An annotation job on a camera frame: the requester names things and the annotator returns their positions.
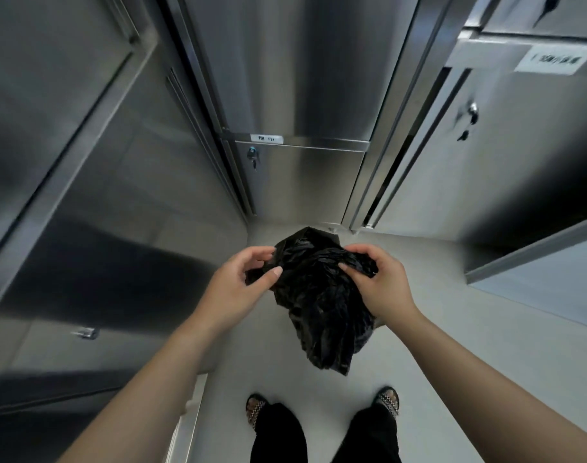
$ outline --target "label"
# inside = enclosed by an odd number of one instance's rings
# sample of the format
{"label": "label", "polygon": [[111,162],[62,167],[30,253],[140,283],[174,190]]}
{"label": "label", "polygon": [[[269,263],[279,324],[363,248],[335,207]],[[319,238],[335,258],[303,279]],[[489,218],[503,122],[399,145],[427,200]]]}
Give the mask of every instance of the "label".
{"label": "label", "polygon": [[532,46],[515,71],[573,75],[587,61],[587,46],[570,44],[538,44]]}
{"label": "label", "polygon": [[283,144],[283,137],[278,134],[252,134],[251,141],[256,143]]}

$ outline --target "finger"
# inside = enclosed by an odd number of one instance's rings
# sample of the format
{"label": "finger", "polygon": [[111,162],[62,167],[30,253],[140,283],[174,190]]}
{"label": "finger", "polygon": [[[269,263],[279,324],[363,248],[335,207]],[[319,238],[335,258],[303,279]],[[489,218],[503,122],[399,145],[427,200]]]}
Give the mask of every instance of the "finger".
{"label": "finger", "polygon": [[390,254],[388,254],[384,249],[381,249],[375,245],[370,244],[351,244],[348,246],[343,247],[348,252],[355,252],[355,253],[365,253],[370,256],[377,267],[381,269],[381,265],[385,264],[390,258]]}
{"label": "finger", "polygon": [[253,284],[248,286],[247,292],[251,296],[252,301],[255,302],[264,292],[272,287],[274,283],[279,280],[282,272],[282,267],[272,268],[269,272],[264,273],[264,275]]}
{"label": "finger", "polygon": [[251,260],[244,265],[244,271],[254,270],[256,268],[261,268],[264,265],[263,260]]}
{"label": "finger", "polygon": [[275,250],[274,247],[270,246],[246,247],[232,256],[229,261],[241,268],[251,260],[269,260]]}
{"label": "finger", "polygon": [[368,282],[370,282],[370,278],[362,273],[360,273],[355,268],[351,268],[344,263],[339,263],[339,268],[343,270],[352,280],[356,283],[356,286],[359,289],[362,289]]}

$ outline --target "patterned sandal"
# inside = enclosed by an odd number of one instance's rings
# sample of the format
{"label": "patterned sandal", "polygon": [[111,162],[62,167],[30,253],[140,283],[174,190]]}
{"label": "patterned sandal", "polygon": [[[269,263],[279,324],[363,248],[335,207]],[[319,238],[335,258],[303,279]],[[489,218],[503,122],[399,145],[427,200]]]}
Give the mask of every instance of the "patterned sandal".
{"label": "patterned sandal", "polygon": [[[388,391],[394,393],[394,397],[391,397],[387,393]],[[375,398],[373,399],[373,404],[380,404],[384,406],[388,411],[390,411],[390,414],[392,414],[394,420],[397,420],[400,402],[398,400],[397,391],[394,388],[390,386],[385,386],[381,390],[379,390],[375,395]]]}
{"label": "patterned sandal", "polygon": [[[248,403],[249,401],[251,401],[251,399],[257,400],[257,403],[252,408],[249,407],[249,403]],[[261,411],[261,408],[263,408],[267,404],[269,404],[267,402],[267,399],[265,399],[259,393],[253,393],[251,396],[249,396],[247,398],[247,406],[246,406],[247,419],[248,419],[248,423],[251,425],[253,430],[255,430],[255,426],[257,425],[257,416],[259,416],[259,412]]]}

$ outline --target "garbage bag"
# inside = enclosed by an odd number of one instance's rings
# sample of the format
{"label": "garbage bag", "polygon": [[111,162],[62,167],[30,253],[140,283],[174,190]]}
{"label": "garbage bag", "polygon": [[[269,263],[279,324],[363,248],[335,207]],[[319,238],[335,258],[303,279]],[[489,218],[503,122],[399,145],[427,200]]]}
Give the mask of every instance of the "garbage bag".
{"label": "garbage bag", "polygon": [[246,282],[281,266],[271,290],[276,303],[289,310],[306,357],[313,366],[347,375],[352,356],[371,337],[375,318],[339,262],[369,277],[377,273],[371,257],[341,248],[336,234],[306,227],[276,244],[272,259],[247,272]]}

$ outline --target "white floor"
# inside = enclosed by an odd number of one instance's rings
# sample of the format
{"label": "white floor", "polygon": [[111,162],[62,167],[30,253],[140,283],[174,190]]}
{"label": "white floor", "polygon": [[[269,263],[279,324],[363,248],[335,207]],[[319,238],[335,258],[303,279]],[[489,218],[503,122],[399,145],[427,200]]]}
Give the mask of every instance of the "white floor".
{"label": "white floor", "polygon": [[[250,245],[275,244],[300,226],[258,225]],[[343,245],[380,245],[407,270],[420,309],[448,334],[587,431],[587,327],[465,285],[463,251],[451,243],[380,234],[339,233]],[[404,462],[478,462],[472,445],[405,347],[386,328],[354,356],[347,377],[314,368],[287,311],[272,293],[230,334],[208,379],[190,458],[247,462],[254,433],[244,414],[254,391],[282,401],[306,434],[309,461],[329,462],[353,414],[382,385],[401,399],[398,435]]]}

